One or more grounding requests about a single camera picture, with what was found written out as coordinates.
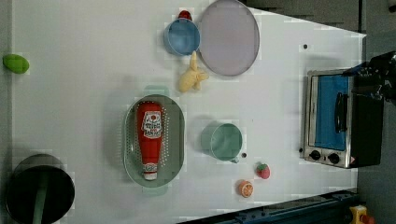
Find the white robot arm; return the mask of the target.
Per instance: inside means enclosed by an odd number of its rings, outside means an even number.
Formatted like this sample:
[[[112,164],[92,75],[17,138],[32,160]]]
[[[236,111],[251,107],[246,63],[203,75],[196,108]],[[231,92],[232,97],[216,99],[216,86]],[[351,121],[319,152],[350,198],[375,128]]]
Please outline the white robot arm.
[[[395,51],[375,56],[369,62],[347,69],[342,76],[353,78],[353,94],[395,103]]]

